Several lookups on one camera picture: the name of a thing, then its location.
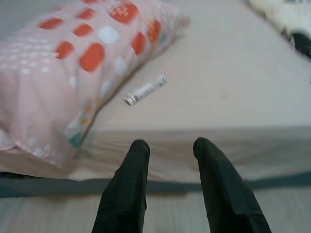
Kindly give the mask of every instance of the floor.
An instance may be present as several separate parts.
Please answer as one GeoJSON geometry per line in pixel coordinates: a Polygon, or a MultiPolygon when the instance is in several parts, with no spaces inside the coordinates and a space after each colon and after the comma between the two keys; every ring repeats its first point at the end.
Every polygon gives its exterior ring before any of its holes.
{"type": "MultiPolygon", "coordinates": [[[[311,187],[255,192],[273,233],[311,232],[311,187]]],[[[1,233],[90,233],[100,196],[0,199],[1,233]]],[[[208,233],[202,193],[148,195],[145,233],[208,233]]]]}

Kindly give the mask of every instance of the pillow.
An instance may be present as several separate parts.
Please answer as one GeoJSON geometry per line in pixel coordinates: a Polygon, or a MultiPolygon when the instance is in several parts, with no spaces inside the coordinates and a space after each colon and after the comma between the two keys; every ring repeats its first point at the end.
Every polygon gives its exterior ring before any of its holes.
{"type": "Polygon", "coordinates": [[[158,0],[53,8],[0,44],[0,150],[63,166],[101,107],[189,19],[158,0]]]}
{"type": "Polygon", "coordinates": [[[311,0],[248,0],[292,46],[311,58],[311,0]]]}

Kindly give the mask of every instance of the white bed sheet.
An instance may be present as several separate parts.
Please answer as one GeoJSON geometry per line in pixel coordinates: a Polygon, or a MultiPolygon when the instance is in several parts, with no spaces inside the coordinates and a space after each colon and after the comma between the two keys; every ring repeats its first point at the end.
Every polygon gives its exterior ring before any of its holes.
{"type": "MultiPolygon", "coordinates": [[[[0,22],[8,17],[14,22],[2,25],[2,31],[10,33],[29,17],[8,12],[22,2],[0,1],[5,14],[0,22]]],[[[31,9],[37,14],[61,1],[31,2],[27,7],[37,7],[31,9]]],[[[130,144],[141,138],[151,148],[150,180],[197,183],[192,145],[199,136],[219,146],[248,180],[310,170],[311,62],[292,51],[243,1],[171,2],[191,17],[186,36],[135,73],[99,112],[66,169],[17,151],[0,152],[0,170],[77,180],[111,178],[130,144]],[[164,87],[133,107],[123,102],[125,94],[158,73],[167,76],[164,87]]]]}

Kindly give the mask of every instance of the white polka dot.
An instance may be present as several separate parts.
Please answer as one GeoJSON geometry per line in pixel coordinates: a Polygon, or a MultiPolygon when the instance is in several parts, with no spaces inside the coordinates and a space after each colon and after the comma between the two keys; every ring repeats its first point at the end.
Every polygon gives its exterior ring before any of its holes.
{"type": "Polygon", "coordinates": [[[51,159],[49,160],[49,163],[51,163],[53,165],[57,165],[57,162],[56,162],[56,159],[55,159],[55,151],[51,152],[50,158],[51,159]]]}
{"type": "Polygon", "coordinates": [[[126,73],[127,65],[123,58],[118,57],[114,62],[114,66],[117,74],[119,74],[120,76],[123,76],[126,73]]]}
{"type": "Polygon", "coordinates": [[[30,70],[25,68],[25,69],[22,69],[22,70],[21,70],[21,73],[22,73],[22,74],[29,74],[29,73],[30,73],[30,70]]]}
{"type": "Polygon", "coordinates": [[[103,82],[100,90],[100,96],[101,98],[105,96],[105,94],[110,90],[111,88],[111,82],[103,82]]]}
{"type": "Polygon", "coordinates": [[[37,65],[38,65],[38,64],[37,64],[36,62],[31,62],[29,66],[30,66],[30,67],[36,67],[37,65]]]}
{"type": "Polygon", "coordinates": [[[32,53],[30,53],[30,56],[31,56],[31,57],[37,57],[37,56],[38,56],[38,53],[37,53],[37,52],[32,52],[32,53]]]}
{"type": "Polygon", "coordinates": [[[41,53],[41,56],[43,56],[43,57],[47,57],[48,55],[49,55],[48,52],[42,52],[42,53],[41,53]]]}
{"type": "Polygon", "coordinates": [[[52,46],[51,45],[45,45],[45,46],[43,46],[43,48],[46,50],[50,50],[52,48],[52,46]]]}
{"type": "Polygon", "coordinates": [[[47,144],[47,145],[44,146],[43,149],[44,149],[44,150],[50,150],[50,149],[51,149],[51,146],[47,144]]]}
{"type": "Polygon", "coordinates": [[[42,150],[40,148],[35,149],[34,155],[40,157],[42,154],[42,150]]]}
{"type": "Polygon", "coordinates": [[[50,68],[49,68],[49,67],[43,67],[43,68],[41,69],[41,71],[42,71],[43,73],[48,73],[48,72],[50,71],[50,68]]]}
{"type": "Polygon", "coordinates": [[[11,65],[10,69],[15,70],[15,69],[17,69],[17,67],[18,67],[17,65],[11,65]]]}
{"type": "Polygon", "coordinates": [[[69,85],[72,88],[76,88],[77,87],[77,79],[74,76],[71,76],[71,78],[69,79],[69,85]]]}
{"type": "Polygon", "coordinates": [[[10,56],[10,60],[11,60],[11,61],[12,61],[12,60],[15,60],[15,59],[17,59],[17,56],[16,56],[16,55],[10,56]]]}
{"type": "Polygon", "coordinates": [[[33,37],[28,37],[26,39],[26,41],[28,41],[28,42],[37,42],[37,40],[35,38],[33,38],[33,37]]]}
{"type": "Polygon", "coordinates": [[[120,35],[119,33],[110,26],[104,26],[97,31],[98,37],[106,44],[116,42],[120,35]]]}
{"type": "Polygon", "coordinates": [[[34,137],[29,138],[28,144],[32,147],[37,143],[37,140],[34,137]]]}
{"type": "Polygon", "coordinates": [[[4,69],[6,69],[7,67],[8,67],[7,64],[2,64],[2,65],[0,66],[0,69],[4,70],[4,69]]]}
{"type": "Polygon", "coordinates": [[[44,62],[44,63],[50,63],[51,60],[50,60],[50,58],[46,58],[46,59],[43,60],[43,62],[44,62]]]}

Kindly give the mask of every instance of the small white cylinder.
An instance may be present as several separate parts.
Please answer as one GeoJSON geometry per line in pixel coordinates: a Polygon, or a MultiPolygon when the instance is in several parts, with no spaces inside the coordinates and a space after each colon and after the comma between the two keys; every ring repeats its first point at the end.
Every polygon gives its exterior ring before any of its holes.
{"type": "Polygon", "coordinates": [[[126,95],[124,101],[133,106],[137,102],[141,101],[143,98],[154,92],[155,90],[159,89],[161,86],[166,84],[166,77],[161,74],[157,77],[153,82],[144,85],[143,87],[139,88],[138,90],[134,91],[131,94],[126,95]]]}

